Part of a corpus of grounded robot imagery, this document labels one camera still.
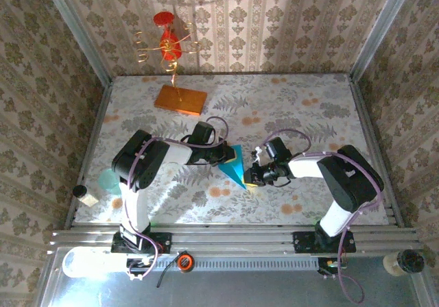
purple cable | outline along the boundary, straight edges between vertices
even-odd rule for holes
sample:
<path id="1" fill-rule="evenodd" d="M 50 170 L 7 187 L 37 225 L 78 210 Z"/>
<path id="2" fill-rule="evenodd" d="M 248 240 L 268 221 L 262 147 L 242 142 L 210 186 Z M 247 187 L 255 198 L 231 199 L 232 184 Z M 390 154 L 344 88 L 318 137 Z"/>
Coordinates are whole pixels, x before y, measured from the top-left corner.
<path id="1" fill-rule="evenodd" d="M 369 180 L 369 182 L 372 184 L 373 188 L 377 192 L 377 200 L 375 201 L 375 203 L 366 204 L 364 206 L 361 206 L 355 212 L 355 214 L 350 219 L 350 221 L 348 221 L 348 223 L 346 224 L 345 228 L 343 229 L 342 237 L 340 239 L 340 244 L 338 245 L 337 271 L 338 271 L 338 280 L 340 281 L 340 286 L 342 287 L 343 293 L 349 299 L 350 302 L 352 302 L 353 304 L 360 305 L 360 304 L 362 304 L 364 302 L 364 298 L 365 298 L 364 290 L 363 290 L 362 286 L 360 285 L 359 282 L 354 280 L 351 276 L 342 275 L 341 263 L 342 263 L 343 241 L 344 241 L 344 237 L 346 236 L 346 233 L 348 232 L 349 226 L 351 226 L 352 223 L 357 219 L 357 217 L 360 214 L 360 212 L 363 212 L 363 210 L 373 209 L 373 208 L 376 208 L 377 206 L 379 206 L 379 204 L 383 201 L 383 196 L 382 196 L 381 191 L 380 191 L 380 189 L 378 187 L 378 184 L 374 181 L 372 176 L 360 164 L 356 163 L 354 160 L 348 158 L 347 156 L 344 156 L 344 155 L 342 155 L 340 153 L 335 153 L 333 151 L 318 152 L 318 153 L 306 153 L 306 154 L 304 153 L 303 156 L 309 156 L 309 157 L 313 157 L 313 156 L 336 156 L 338 158 L 341 158 L 342 160 L 344 160 L 344 161 L 346 161 L 348 163 L 351 163 L 355 168 L 357 168 L 361 173 L 363 173 L 363 175 Z M 343 283 L 343 278 L 347 278 L 347 279 L 351 280 L 352 282 L 354 282 L 360 288 L 360 290 L 361 290 L 361 299 L 359 301 L 355 301 L 348 294 L 348 291 L 346 290 L 346 287 L 344 286 L 344 283 Z"/>
<path id="2" fill-rule="evenodd" d="M 218 119 L 221 120 L 224 125 L 226 126 L 226 134 L 224 135 L 223 139 L 221 139 L 218 143 L 213 144 L 213 145 L 195 145 L 195 144 L 188 144 L 188 143 L 184 143 L 182 141 L 179 140 L 174 140 L 174 139 L 170 139 L 170 138 L 161 138 L 161 137 L 152 137 L 151 139 L 149 139 L 148 141 L 146 141 L 142 148 L 140 148 L 140 151 L 137 153 L 136 158 L 134 159 L 134 162 L 131 164 L 131 168 L 130 168 L 130 172 L 128 173 L 128 180 L 127 180 L 127 186 L 128 189 L 131 189 L 132 186 L 132 175 L 134 173 L 134 169 L 136 168 L 137 163 L 139 163 L 140 157 L 143 155 L 143 153 L 145 152 L 145 150 L 147 149 L 147 147 L 153 142 L 153 141 L 158 141 L 158 140 L 163 140 L 163 141 L 168 141 L 170 143 L 175 143 L 175 144 L 179 144 L 179 145 L 183 145 L 183 146 L 188 146 L 188 147 L 198 147 L 198 148 L 212 148 L 212 147 L 216 147 L 216 146 L 220 146 L 223 142 L 223 140 L 227 139 L 228 136 L 228 124 L 226 122 L 226 120 L 224 120 L 222 117 L 219 116 L 210 116 L 206 122 L 209 122 L 209 120 L 211 119 Z M 150 242 L 152 244 L 152 246 L 154 247 L 154 259 L 152 261 L 152 265 L 150 266 L 150 268 L 142 275 L 142 278 L 144 278 L 146 275 L 148 275 L 150 273 L 150 271 L 155 267 L 157 260 L 158 260 L 158 248 L 156 243 L 148 236 L 140 233 L 138 230 L 136 230 L 134 228 L 134 226 L 131 224 L 131 220 L 130 220 L 130 215 L 128 214 L 128 209 L 125 203 L 125 214 L 126 214 L 126 218 L 128 220 L 128 223 L 130 224 L 132 230 L 134 230 L 134 232 L 139 235 L 141 238 L 144 238 L 145 240 L 147 240 L 148 242 Z"/>
<path id="3" fill-rule="evenodd" d="M 311 148 L 311 139 L 310 137 L 308 137 L 308 135 L 304 134 L 303 132 L 296 130 L 296 129 L 280 129 L 277 130 L 275 132 L 273 132 L 272 134 L 270 134 L 262 143 L 262 145 L 266 144 L 271 137 L 276 136 L 277 134 L 280 134 L 281 132 L 294 132 L 296 134 L 300 134 L 303 138 L 305 138 L 306 140 L 308 140 L 308 147 L 306 149 L 304 149 L 303 151 L 301 151 L 301 153 L 305 153 L 306 151 L 309 151 L 309 149 Z"/>

